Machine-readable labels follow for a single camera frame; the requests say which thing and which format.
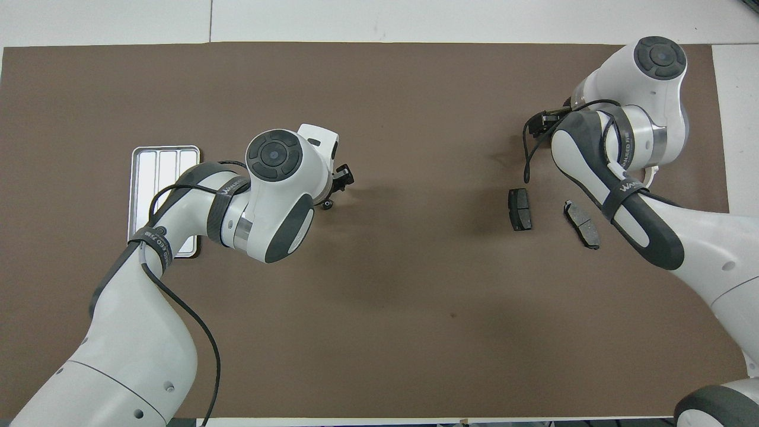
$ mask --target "cable strap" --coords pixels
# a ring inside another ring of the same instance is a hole
[[[161,260],[161,269],[166,271],[166,268],[174,260],[174,254],[172,246],[168,243],[167,238],[163,236],[164,234],[166,234],[166,229],[162,226],[156,229],[144,226],[129,239],[129,242],[145,242],[149,247],[153,248]]]
[[[611,188],[609,191],[609,195],[606,196],[606,200],[603,201],[601,213],[608,221],[611,221],[612,218],[614,218],[616,211],[622,206],[622,202],[638,191],[648,191],[648,188],[643,186],[643,184],[637,179],[623,179],[616,187]]]
[[[244,176],[236,176],[227,181],[216,192],[208,211],[206,220],[206,234],[208,238],[216,243],[224,245],[222,242],[222,221],[227,213],[227,208],[232,202],[232,196],[242,193],[250,188],[250,179]]]

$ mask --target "center button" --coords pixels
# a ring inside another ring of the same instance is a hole
[[[287,159],[287,148],[278,142],[269,142],[261,149],[261,160],[268,166],[279,166]]]

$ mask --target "robotic arm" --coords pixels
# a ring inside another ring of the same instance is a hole
[[[551,130],[553,160],[564,175],[639,254],[696,291],[743,350],[750,378],[683,399],[678,427],[759,425],[759,219],[679,207],[628,174],[672,162],[684,147],[688,119],[679,91],[686,68],[673,41],[643,38],[580,83],[568,103],[574,108],[552,112],[555,123],[542,131]],[[584,108],[594,100],[611,103]]]
[[[11,425],[166,425],[195,379],[197,353],[150,275],[158,280],[172,248],[195,235],[266,263],[290,255],[313,207],[331,206],[353,182],[347,165],[332,174],[337,145],[316,126],[275,129],[248,145],[249,176],[213,162],[185,172],[100,283],[82,344]]]

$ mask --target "silver rectangular tray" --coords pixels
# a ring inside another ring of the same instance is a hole
[[[127,239],[147,223],[150,201],[162,188],[174,184],[187,169],[200,163],[200,149],[194,145],[137,147],[132,151],[129,185],[129,223]],[[168,194],[156,203],[158,209]],[[197,236],[190,237],[175,253],[189,258],[197,253]]]

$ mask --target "brown table surface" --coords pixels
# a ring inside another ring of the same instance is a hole
[[[727,210],[709,46],[684,46],[691,137],[652,189]],[[276,264],[203,239],[165,282],[222,352],[214,416],[613,416],[672,413],[745,376],[738,347],[686,285],[650,266],[541,149],[534,230],[514,232],[520,132],[618,46],[214,43],[6,48],[0,86],[0,418],[87,331],[125,245],[131,151],[195,144],[241,159],[302,122],[337,131],[356,184]],[[583,248],[562,216],[591,213]],[[205,413],[199,353],[177,416]]]

